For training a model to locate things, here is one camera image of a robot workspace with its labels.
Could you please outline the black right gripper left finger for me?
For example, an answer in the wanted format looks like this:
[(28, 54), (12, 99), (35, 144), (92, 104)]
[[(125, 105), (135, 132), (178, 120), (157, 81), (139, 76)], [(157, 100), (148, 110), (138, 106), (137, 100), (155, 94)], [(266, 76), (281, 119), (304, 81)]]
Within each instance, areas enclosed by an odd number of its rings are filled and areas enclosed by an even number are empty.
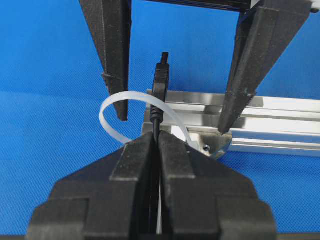
[(30, 219), (28, 240), (137, 240), (157, 230), (149, 132), (57, 181)]

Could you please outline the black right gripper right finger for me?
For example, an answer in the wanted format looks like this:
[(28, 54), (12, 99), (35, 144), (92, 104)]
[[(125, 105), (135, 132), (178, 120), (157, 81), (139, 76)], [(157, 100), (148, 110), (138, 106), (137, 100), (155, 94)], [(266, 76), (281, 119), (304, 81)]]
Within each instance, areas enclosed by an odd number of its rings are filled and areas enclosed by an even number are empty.
[(274, 240), (272, 210), (246, 176), (159, 134), (162, 232), (172, 240)]

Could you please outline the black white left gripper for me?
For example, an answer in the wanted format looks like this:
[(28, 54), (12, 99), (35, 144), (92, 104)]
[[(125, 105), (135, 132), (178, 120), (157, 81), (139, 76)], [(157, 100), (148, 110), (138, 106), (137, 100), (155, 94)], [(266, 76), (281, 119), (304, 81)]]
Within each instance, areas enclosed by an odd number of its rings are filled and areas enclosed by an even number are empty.
[(247, 12), (259, 0), (149, 0), (163, 4), (173, 4), (197, 8), (216, 9), (231, 12)]

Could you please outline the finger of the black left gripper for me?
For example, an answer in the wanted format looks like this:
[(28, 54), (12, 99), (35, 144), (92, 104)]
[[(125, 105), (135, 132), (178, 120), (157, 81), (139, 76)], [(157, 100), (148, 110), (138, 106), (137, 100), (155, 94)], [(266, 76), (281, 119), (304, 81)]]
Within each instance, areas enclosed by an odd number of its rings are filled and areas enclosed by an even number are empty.
[(132, 2), (80, 0), (79, 4), (99, 56), (109, 95), (126, 92), (129, 82)]
[(254, 98), (260, 83), (307, 21), (312, 5), (310, 0), (260, 0), (239, 15), (218, 122), (221, 135), (229, 132)]

